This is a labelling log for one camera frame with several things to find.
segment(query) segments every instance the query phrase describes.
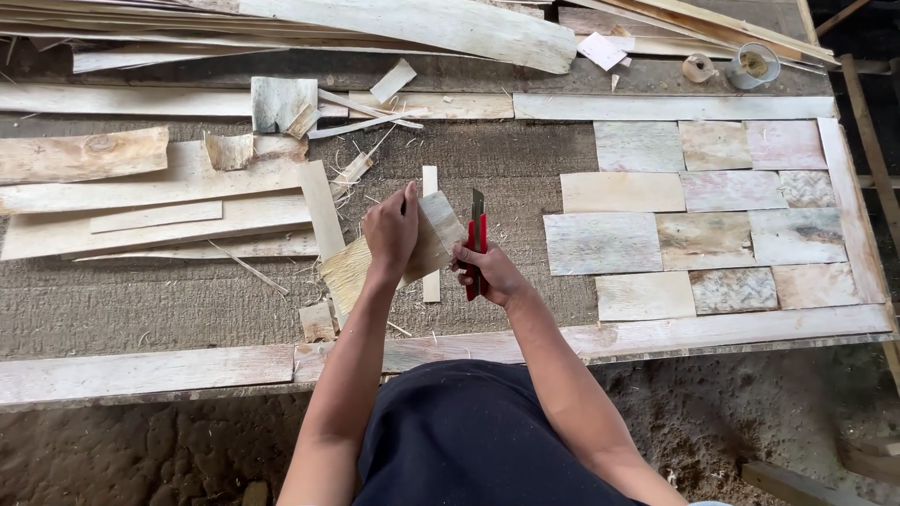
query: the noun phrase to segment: person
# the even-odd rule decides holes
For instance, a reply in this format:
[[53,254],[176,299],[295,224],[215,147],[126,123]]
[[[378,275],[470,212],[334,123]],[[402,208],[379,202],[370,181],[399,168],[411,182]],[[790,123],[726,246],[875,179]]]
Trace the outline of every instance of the person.
[[481,268],[483,295],[506,311],[526,367],[436,362],[379,388],[388,311],[418,219],[415,182],[363,219],[372,264],[277,505],[688,504],[641,457],[537,290],[493,242],[484,254],[456,244],[454,260]]

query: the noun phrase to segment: plastic cup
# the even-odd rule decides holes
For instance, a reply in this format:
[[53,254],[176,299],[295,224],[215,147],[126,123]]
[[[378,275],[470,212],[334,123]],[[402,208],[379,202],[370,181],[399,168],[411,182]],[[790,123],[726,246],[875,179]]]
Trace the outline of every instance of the plastic cup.
[[751,42],[737,51],[725,69],[725,76],[734,87],[749,90],[768,83],[780,71],[779,57],[762,44]]

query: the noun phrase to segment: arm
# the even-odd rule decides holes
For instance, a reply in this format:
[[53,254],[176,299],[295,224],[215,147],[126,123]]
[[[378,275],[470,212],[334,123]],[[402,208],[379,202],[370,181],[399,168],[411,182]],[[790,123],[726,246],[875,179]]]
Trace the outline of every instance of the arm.
[[[687,504],[641,457],[616,406],[503,251],[492,242],[485,254],[457,244],[454,255],[481,268],[490,285],[485,297],[506,310],[544,415],[575,457],[631,499],[653,506]],[[472,282],[466,275],[459,279],[463,285]]]
[[370,209],[363,233],[372,264],[312,393],[279,506],[353,500],[356,460],[382,374],[388,311],[419,234],[416,184]]

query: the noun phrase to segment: black shirt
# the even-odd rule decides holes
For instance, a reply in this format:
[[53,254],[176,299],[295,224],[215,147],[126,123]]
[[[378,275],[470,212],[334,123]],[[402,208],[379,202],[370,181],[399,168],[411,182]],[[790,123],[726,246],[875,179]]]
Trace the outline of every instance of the black shirt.
[[635,506],[581,465],[528,370],[481,360],[416,367],[381,387],[355,505]]

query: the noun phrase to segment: red utility knife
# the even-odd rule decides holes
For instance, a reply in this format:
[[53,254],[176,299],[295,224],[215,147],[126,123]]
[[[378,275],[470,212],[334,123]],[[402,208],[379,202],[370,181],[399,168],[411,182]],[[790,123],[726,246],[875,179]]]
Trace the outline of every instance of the red utility knife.
[[[465,246],[477,253],[488,252],[488,215],[484,212],[484,194],[472,189],[472,219],[469,221],[469,240]],[[479,294],[488,291],[488,282],[482,270],[476,266],[463,264],[465,273],[472,278],[472,284],[465,287],[465,298],[472,301]]]

